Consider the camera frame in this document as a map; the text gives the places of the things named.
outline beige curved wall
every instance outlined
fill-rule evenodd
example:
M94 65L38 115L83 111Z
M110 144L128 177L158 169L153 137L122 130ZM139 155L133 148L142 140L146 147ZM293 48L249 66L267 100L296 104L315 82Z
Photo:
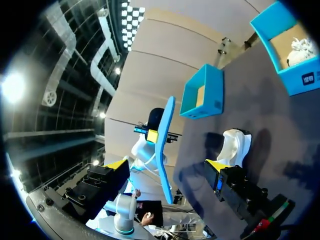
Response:
M181 14L230 38L238 46L254 33L250 21L276 0L131 0L132 7Z
M169 131L183 133L185 119L179 113L185 83L204 64L216 62L222 40L214 30L182 15L153 9L144 16L106 113L105 149L119 156L128 155L138 140L134 125L146 122L153 108L164 108L170 96L176 105ZM175 165L179 145L165 146L167 165Z

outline ceiling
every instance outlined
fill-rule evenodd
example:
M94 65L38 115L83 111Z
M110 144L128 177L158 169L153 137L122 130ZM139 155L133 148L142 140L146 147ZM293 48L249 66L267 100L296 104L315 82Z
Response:
M27 192L43 186L58 188L93 160L103 162L104 145L95 141L95 135L104 134L104 119L92 116L100 84L90 71L95 54L106 40L97 15L102 8L109 9L106 19L120 60L114 61L107 49L97 66L115 89L128 53L122 39L122 2L58 3L75 35L76 52L57 79L56 103L48 107L42 101L48 79L67 46L44 14L6 72L1 73L3 83L12 76L20 80L11 88L15 102L4 99L1 117L7 152ZM111 100L103 90L99 111L105 112Z

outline person's hand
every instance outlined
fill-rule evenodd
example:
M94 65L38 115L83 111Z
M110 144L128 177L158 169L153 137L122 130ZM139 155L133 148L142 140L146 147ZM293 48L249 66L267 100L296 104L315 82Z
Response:
M136 189L136 190L135 190L135 196L136 196L137 198L141 196L141 192L140 192L139 189Z
M148 213L146 213L143 216L142 221L141 221L142 227L152 224L153 219L154 219L154 215L153 214L151 214L151 216L148 217Z

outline ceiling light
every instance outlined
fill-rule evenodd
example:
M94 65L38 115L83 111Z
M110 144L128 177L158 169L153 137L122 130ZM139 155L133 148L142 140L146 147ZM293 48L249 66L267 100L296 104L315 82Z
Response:
M100 114L99 114L99 117L102 118L102 119L105 119L106 116L107 116L107 115L106 115L105 112L103 112L103 111L100 112Z
M139 17L139 11L133 11L132 16Z
M21 100L25 91L25 83L22 76L18 73L9 74L2 83L2 94L11 103Z
M132 25L133 25L133 26L138 26L138 24L139 24L138 20L133 20L133 21L132 21Z
M11 177L18 178L21 175L21 172L19 170L14 169L11 173Z
M92 165L93 165L93 166L98 166L98 164L99 164L99 161L98 161L98 160L94 160L94 161L92 162Z
M117 68L114 70L114 72L115 72L115 74L119 75L119 74L121 73L121 70L120 70L120 68L117 67Z

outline table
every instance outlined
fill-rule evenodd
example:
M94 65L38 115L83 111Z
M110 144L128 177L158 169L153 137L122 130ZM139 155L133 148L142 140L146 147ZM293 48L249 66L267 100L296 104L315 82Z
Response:
M163 152L165 144L167 142L170 123L175 111L175 103L176 98L174 96L169 97L158 127L158 139L154 146L156 165L158 167L163 193L168 204L173 203L173 197L171 194L170 184L164 166Z
M186 119L173 180L217 237L233 240L246 223L218 201L204 178L204 160L215 158L213 133L252 133L244 168L251 181L268 188L270 199L283 194L295 201L284 224L295 223L320 185L320 90L289 97L261 43L223 70L224 112Z

